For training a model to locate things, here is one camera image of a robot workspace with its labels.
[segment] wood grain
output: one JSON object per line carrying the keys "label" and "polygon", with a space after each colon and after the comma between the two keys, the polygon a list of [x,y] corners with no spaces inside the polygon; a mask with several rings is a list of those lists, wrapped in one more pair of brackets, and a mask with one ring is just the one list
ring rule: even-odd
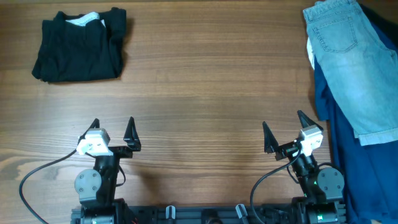
{"label": "wood grain", "polygon": [[[142,151],[121,161],[127,182],[116,191],[129,205],[249,203],[256,180],[286,163],[264,153],[262,121],[283,143],[298,135],[297,110],[316,119],[302,18],[302,9],[312,4],[0,6],[0,223],[37,223],[19,198],[19,182],[72,151],[94,118],[108,130],[111,145],[124,144],[128,118],[136,119]],[[121,78],[48,84],[30,74],[42,20],[57,11],[81,14],[113,6],[128,16]],[[391,7],[387,12],[398,21]],[[328,138],[315,157],[330,160]],[[68,223],[70,210],[79,206],[74,179],[92,167],[91,158],[72,156],[33,175],[25,196],[48,222]],[[255,201],[289,202],[300,195],[281,171],[264,181]]]}

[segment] denim shorts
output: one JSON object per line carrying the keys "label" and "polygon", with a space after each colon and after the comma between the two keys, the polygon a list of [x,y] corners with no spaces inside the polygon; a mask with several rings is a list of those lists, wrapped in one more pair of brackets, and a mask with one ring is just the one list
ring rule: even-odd
{"label": "denim shorts", "polygon": [[362,146],[398,140],[398,59],[355,0],[303,11],[307,34],[334,99]]}

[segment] black cable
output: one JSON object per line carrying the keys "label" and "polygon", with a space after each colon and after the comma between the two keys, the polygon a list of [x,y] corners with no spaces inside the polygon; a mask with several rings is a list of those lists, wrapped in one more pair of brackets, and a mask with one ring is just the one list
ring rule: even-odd
{"label": "black cable", "polygon": [[278,171],[280,171],[280,170],[282,170],[282,169],[285,169],[286,167],[292,165],[292,164],[299,158],[299,155],[300,155],[300,154],[301,154],[301,148],[298,149],[298,153],[297,153],[296,158],[294,158],[292,161],[288,162],[287,164],[281,166],[280,168],[276,168],[276,169],[274,169],[273,171],[267,173],[266,175],[263,175],[263,176],[256,182],[256,184],[254,184],[253,188],[251,189],[251,193],[250,193],[250,207],[251,207],[251,210],[253,211],[254,216],[257,218],[257,220],[258,220],[261,224],[265,224],[265,223],[264,223],[263,221],[261,221],[260,217],[257,215],[256,210],[254,209],[254,203],[253,203],[254,191],[256,190],[257,186],[258,186],[265,178],[267,178],[267,177],[269,177],[270,175],[275,174],[276,172],[278,172]]}
{"label": "black cable", "polygon": [[122,167],[121,167],[120,165],[119,165],[119,170],[120,170],[120,173],[123,174],[124,181],[123,181],[123,183],[121,183],[121,184],[116,184],[116,187],[120,187],[120,186],[122,186],[124,183],[126,183],[126,175],[124,174],[124,171],[123,171],[123,169],[122,169]]}
{"label": "black cable", "polygon": [[287,169],[287,172],[289,173],[290,177],[293,179],[293,181],[294,181],[296,184],[299,184],[298,180],[296,180],[296,178],[294,178],[294,176],[293,176],[292,173],[290,172],[289,166],[287,166],[286,169]]}
{"label": "black cable", "polygon": [[[95,159],[95,156],[93,156],[93,155],[91,155],[91,154],[89,154],[89,153],[87,153],[86,152],[86,155],[87,156],[90,156],[90,157],[92,157],[92,158],[94,158]],[[124,174],[124,171],[123,171],[123,169],[122,169],[122,167],[119,165],[119,170],[120,170],[120,173],[122,173],[123,174],[123,183],[121,183],[121,184],[116,184],[116,187],[120,187],[120,186],[122,186],[124,183],[126,183],[126,175]]]}
{"label": "black cable", "polygon": [[54,165],[58,162],[64,161],[65,159],[68,159],[69,157],[71,157],[74,153],[76,152],[76,149],[73,150],[71,153],[69,153],[68,155],[62,157],[61,159],[57,159],[56,161],[53,162],[49,162],[48,164],[44,164],[42,166],[39,166],[38,168],[30,171],[28,174],[26,174],[26,176],[21,180],[21,183],[19,184],[19,196],[21,197],[22,202],[25,204],[25,206],[27,207],[27,209],[29,209],[30,212],[32,212],[32,214],[38,219],[40,220],[42,223],[44,224],[48,224],[48,222],[46,222],[42,217],[40,217],[39,214],[37,214],[33,208],[29,205],[29,203],[27,203],[25,197],[24,197],[24,193],[22,192],[22,187],[24,186],[25,181],[34,173],[36,173],[37,171],[46,168],[48,166]]}

